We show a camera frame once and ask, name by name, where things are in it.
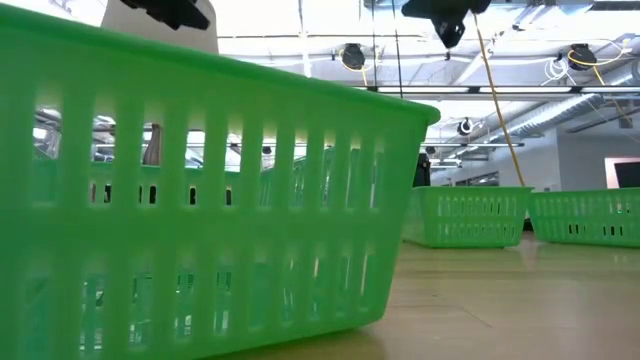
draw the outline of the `green plastic basket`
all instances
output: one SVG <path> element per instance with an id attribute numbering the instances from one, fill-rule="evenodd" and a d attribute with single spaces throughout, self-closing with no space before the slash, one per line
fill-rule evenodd
<path id="1" fill-rule="evenodd" d="M 383 315 L 437 110 L 8 6 L 0 47 L 0 359 L 201 358 Z M 39 194 L 32 131 L 43 104 L 63 121 L 56 176 Z M 98 114 L 117 123 L 108 202 L 91 192 L 107 179 L 89 159 Z M 149 119 L 163 125 L 154 170 L 140 165 Z M 195 204 L 189 129 L 206 133 Z M 230 132 L 242 134 L 232 206 Z M 261 175 L 266 136 L 276 160 Z M 307 143 L 297 173 L 296 142 Z M 153 204 L 140 194 L 152 183 Z"/>
<path id="2" fill-rule="evenodd" d="M 538 240 L 640 247 L 640 188 L 536 193 L 529 211 Z"/>
<path id="3" fill-rule="evenodd" d="M 184 169 L 184 196 L 189 205 L 197 205 L 197 189 L 202 185 L 202 171 L 199 169 Z M 55 202 L 57 164 L 51 159 L 35 159 L 33 162 L 32 200 L 34 203 L 47 204 Z M 160 168 L 156 166 L 141 166 L 138 178 L 138 203 L 153 205 L 156 202 L 157 183 Z M 109 163 L 91 163 L 89 166 L 89 202 L 110 203 L 111 185 L 113 184 L 113 166 Z M 230 192 L 238 185 L 239 173 L 225 172 L 224 182 L 226 190 Z"/>
<path id="4" fill-rule="evenodd" d="M 414 188 L 403 239 L 433 248 L 516 246 L 530 193 L 531 188 Z"/>

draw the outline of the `basket slot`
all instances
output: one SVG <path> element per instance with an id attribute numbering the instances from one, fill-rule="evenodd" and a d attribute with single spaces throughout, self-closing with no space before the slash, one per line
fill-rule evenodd
<path id="1" fill-rule="evenodd" d="M 214 307 L 212 304 L 214 303 L 217 269 L 214 246 L 213 241 L 203 241 L 196 254 L 195 272 L 197 277 L 194 279 L 193 296 L 195 299 L 191 329 L 194 343 L 199 349 L 204 349 L 213 339 Z M 200 356 L 202 354 L 194 354 L 193 357 Z"/>
<path id="2" fill-rule="evenodd" d="M 36 86 L 28 76 L 23 72 L 3 71 L 0 81 L 0 168 L 3 172 L 0 176 L 0 208 L 26 207 L 30 196 L 28 176 L 34 151 Z"/>
<path id="3" fill-rule="evenodd" d="M 272 203 L 275 209 L 285 209 L 292 195 L 293 151 L 295 130 L 293 126 L 280 124 L 277 135 L 276 163 L 273 174 Z"/>
<path id="4" fill-rule="evenodd" d="M 302 206 L 302 196 L 304 190 L 304 164 L 296 164 L 293 168 L 293 190 L 291 196 L 291 206 L 292 207 L 301 207 Z"/>
<path id="5" fill-rule="evenodd" d="M 59 248 L 54 259 L 51 277 L 52 299 L 50 314 L 52 321 L 48 328 L 52 343 L 53 359 L 79 359 L 80 329 L 82 322 L 82 271 L 80 257 L 68 247 Z"/>
<path id="6" fill-rule="evenodd" d="M 228 136 L 224 109 L 210 109 L 205 126 L 204 170 L 202 186 L 198 189 L 198 201 L 204 209 L 220 210 L 225 204 L 223 176 Z"/>
<path id="7" fill-rule="evenodd" d="M 184 204 L 182 192 L 176 190 L 183 189 L 185 184 L 184 153 L 188 132 L 185 109 L 174 104 L 169 108 L 166 120 L 162 140 L 158 204 L 162 208 L 176 208 Z"/>
<path id="8" fill-rule="evenodd" d="M 258 204 L 262 132 L 262 122 L 252 121 L 250 124 L 244 124 L 242 159 L 240 160 L 240 188 L 234 192 L 234 197 L 238 199 L 238 206 L 243 209 L 255 209 Z"/>
<path id="9" fill-rule="evenodd" d="M 69 85 L 62 110 L 62 137 L 58 158 L 60 203 L 87 206 L 94 96 L 80 84 Z"/>
<path id="10" fill-rule="evenodd" d="M 151 323 L 154 331 L 151 333 L 150 349 L 151 357 L 162 358 L 172 352 L 175 343 L 173 341 L 174 310 L 177 301 L 176 279 L 178 277 L 176 249 L 172 249 L 170 245 L 158 247 L 152 261 Z"/>
<path id="11" fill-rule="evenodd" d="M 336 146 L 329 165 L 331 173 L 329 175 L 328 201 L 332 210 L 341 210 L 346 206 L 350 148 L 350 134 L 340 129 L 336 134 Z"/>
<path id="12" fill-rule="evenodd" d="M 383 169 L 384 169 L 384 154 L 376 152 L 375 165 L 373 175 L 373 187 L 371 188 L 371 208 L 378 208 L 380 206 L 380 191 L 384 185 Z"/>
<path id="13" fill-rule="evenodd" d="M 81 351 L 85 357 L 93 357 L 96 352 L 96 333 L 99 328 L 100 312 L 102 308 L 102 289 L 96 276 L 85 279 L 84 287 L 84 316 L 82 320 Z"/>
<path id="14" fill-rule="evenodd" d="M 129 347 L 133 271 L 125 251 L 110 256 L 104 287 L 104 359 L 121 359 Z"/>
<path id="15" fill-rule="evenodd" d="M 113 164 L 113 206 L 135 208 L 138 203 L 140 147 L 144 110 L 138 99 L 120 100 L 117 107 L 116 148 Z"/>
<path id="16" fill-rule="evenodd" d="M 307 210 L 317 210 L 320 207 L 321 184 L 326 181 L 322 178 L 322 163 L 324 157 L 324 131 L 317 125 L 309 128 L 307 142 L 307 160 L 304 174 L 304 208 Z"/>

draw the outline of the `ceiling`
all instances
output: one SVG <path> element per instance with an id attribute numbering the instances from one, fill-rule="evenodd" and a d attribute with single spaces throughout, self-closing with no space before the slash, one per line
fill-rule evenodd
<path id="1" fill-rule="evenodd" d="M 99 26 L 107 1 L 0 0 L 94 26 Z M 404 2 L 397 1 L 394 16 L 391 6 L 380 5 L 380 9 L 372 13 L 363 6 L 362 0 L 211 0 L 217 15 L 219 49 L 229 57 L 349 86 L 488 84 L 471 16 L 464 21 L 467 28 L 464 37 L 447 60 L 447 49 L 428 20 L 405 18 L 400 14 L 398 5 Z M 566 56 L 569 46 L 575 43 L 588 44 L 599 62 L 617 59 L 600 67 L 605 74 L 640 55 L 638 12 L 586 11 L 589 8 L 585 6 L 570 10 L 527 7 L 527 4 L 538 3 L 536 0 L 494 0 L 488 11 L 479 16 L 496 85 L 537 87 L 592 82 L 595 79 L 592 71 L 564 72 L 560 64 L 564 60 L 553 62 L 558 54 Z M 531 9 L 537 10 L 522 18 L 521 15 Z M 514 30 L 515 23 L 523 30 Z M 346 43 L 361 45 L 367 71 L 354 72 L 343 66 L 339 54 Z M 562 76 L 554 79 L 551 71 L 561 72 Z M 442 112 L 440 123 L 429 129 L 430 142 L 461 141 L 456 126 L 464 118 L 482 124 L 476 127 L 474 136 L 495 130 L 498 125 L 495 106 L 489 97 L 464 101 L 446 96 L 441 101 L 413 99 Z M 500 101 L 507 121 L 541 104 L 535 99 L 522 100 L 525 101 Z M 614 115 L 615 109 L 605 109 L 572 120 L 562 128 L 571 129 L 601 116 Z M 617 121 L 580 133 L 628 131 L 615 124 Z"/>

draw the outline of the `wall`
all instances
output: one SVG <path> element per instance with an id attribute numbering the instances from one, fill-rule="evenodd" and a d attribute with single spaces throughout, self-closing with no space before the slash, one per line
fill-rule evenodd
<path id="1" fill-rule="evenodd" d="M 527 139 L 525 147 L 516 148 L 522 174 L 527 186 L 535 191 L 560 190 L 560 164 L 556 131 L 550 130 L 538 139 Z M 464 168 L 440 171 L 432 174 L 434 186 L 448 183 L 448 178 L 466 180 L 492 172 L 500 174 L 500 186 L 520 186 L 518 175 L 507 148 L 499 148 L 491 153 L 488 162 L 463 162 Z"/>
<path id="2" fill-rule="evenodd" d="M 607 188 L 605 158 L 638 157 L 640 143 L 619 135 L 561 135 L 558 152 L 563 191 L 598 190 Z"/>

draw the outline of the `ceiling light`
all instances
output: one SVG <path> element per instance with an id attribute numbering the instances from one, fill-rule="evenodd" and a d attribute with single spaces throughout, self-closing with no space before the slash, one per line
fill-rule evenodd
<path id="1" fill-rule="evenodd" d="M 461 144 L 461 143 L 422 143 L 421 146 L 433 146 L 433 147 L 446 147 L 446 148 L 455 148 L 455 147 L 484 147 L 484 148 L 496 148 L 496 147 L 509 147 L 509 144 L 488 144 L 488 143 L 470 143 L 470 144 Z M 523 147 L 524 143 L 513 143 L 514 147 Z"/>
<path id="2" fill-rule="evenodd" d="M 382 86 L 378 88 L 380 93 L 395 94 L 400 92 L 400 87 L 397 86 Z M 469 92 L 469 88 L 466 86 L 407 86 L 402 87 L 402 92 L 405 94 L 439 94 L 439 93 L 459 93 L 466 94 Z"/>
<path id="3" fill-rule="evenodd" d="M 471 150 L 473 148 L 477 149 L 481 147 L 484 147 L 484 148 L 509 147 L 509 144 L 469 144 L 469 145 L 473 145 L 472 148 L 469 148 L 470 151 L 473 151 Z M 524 143 L 513 143 L 512 145 L 513 147 L 524 147 Z"/>
<path id="4" fill-rule="evenodd" d="M 462 169 L 462 165 L 433 165 L 432 169 Z"/>
<path id="5" fill-rule="evenodd" d="M 630 86 L 595 86 L 582 88 L 585 93 L 633 93 L 639 92 L 640 87 Z"/>
<path id="6" fill-rule="evenodd" d="M 460 159 L 429 159 L 429 162 L 432 164 L 442 164 L 442 163 L 460 164 L 462 160 Z"/>
<path id="7" fill-rule="evenodd" d="M 496 92 L 502 94 L 519 94 L 519 93 L 568 93 L 571 91 L 570 86 L 503 86 L 497 87 Z M 491 93 L 490 87 L 481 87 L 481 93 Z"/>

